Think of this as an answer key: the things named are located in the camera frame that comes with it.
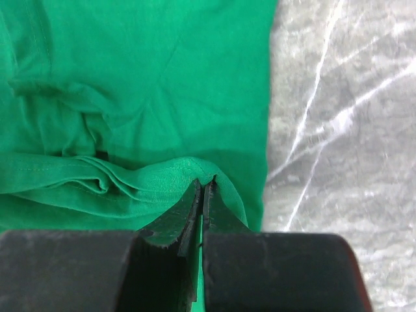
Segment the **green t shirt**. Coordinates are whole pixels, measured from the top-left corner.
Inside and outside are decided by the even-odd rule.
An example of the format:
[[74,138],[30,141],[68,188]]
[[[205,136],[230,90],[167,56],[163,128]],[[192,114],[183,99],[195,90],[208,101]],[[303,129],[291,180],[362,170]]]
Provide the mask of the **green t shirt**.
[[259,231],[277,1],[2,1],[1,231],[138,230],[193,181]]

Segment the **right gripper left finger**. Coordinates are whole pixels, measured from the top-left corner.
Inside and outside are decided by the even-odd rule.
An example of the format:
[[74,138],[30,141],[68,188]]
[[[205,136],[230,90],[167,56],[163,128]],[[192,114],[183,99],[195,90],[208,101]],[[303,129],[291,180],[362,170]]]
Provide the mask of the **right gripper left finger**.
[[138,231],[1,235],[2,311],[190,311],[197,296],[202,186]]

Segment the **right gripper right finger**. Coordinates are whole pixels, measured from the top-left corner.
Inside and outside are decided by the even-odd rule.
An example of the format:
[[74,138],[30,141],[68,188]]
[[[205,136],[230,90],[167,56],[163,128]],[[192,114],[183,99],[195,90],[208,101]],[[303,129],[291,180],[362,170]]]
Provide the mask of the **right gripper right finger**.
[[225,205],[215,182],[203,201],[206,311],[371,311],[358,261],[331,233],[259,233]]

